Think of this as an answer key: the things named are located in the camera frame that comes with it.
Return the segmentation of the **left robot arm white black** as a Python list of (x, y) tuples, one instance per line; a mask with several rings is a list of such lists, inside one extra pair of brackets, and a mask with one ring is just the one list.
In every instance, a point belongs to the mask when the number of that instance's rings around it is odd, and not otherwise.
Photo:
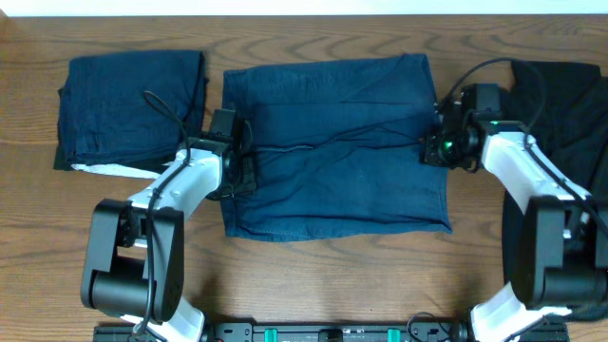
[(231, 138), (189, 139), (141, 192), (95, 207), (81, 300), (122, 324), (96, 328), (94, 340), (204, 340), (204, 313), (182, 295), (184, 226), (204, 200), (255, 189), (254, 167), (239, 152)]

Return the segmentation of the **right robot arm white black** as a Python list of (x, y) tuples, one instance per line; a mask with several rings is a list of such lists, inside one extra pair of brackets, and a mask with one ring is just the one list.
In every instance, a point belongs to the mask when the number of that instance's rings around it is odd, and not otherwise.
[(522, 213), (508, 281), (465, 322), (451, 341), (543, 340), (553, 317), (607, 303), (607, 206), (571, 182), (538, 148), (529, 127), (505, 121), (494, 104), (435, 107), (439, 124), (425, 139), (423, 162), (494, 175)]

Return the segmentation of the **blue denim shorts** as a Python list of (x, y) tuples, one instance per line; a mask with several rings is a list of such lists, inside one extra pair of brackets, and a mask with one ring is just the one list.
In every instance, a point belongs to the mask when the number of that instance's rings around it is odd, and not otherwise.
[(226, 71), (222, 104), (246, 121), (256, 173), (220, 203), (226, 235), (449, 232), (447, 171), (421, 161), (435, 101), (424, 54)]

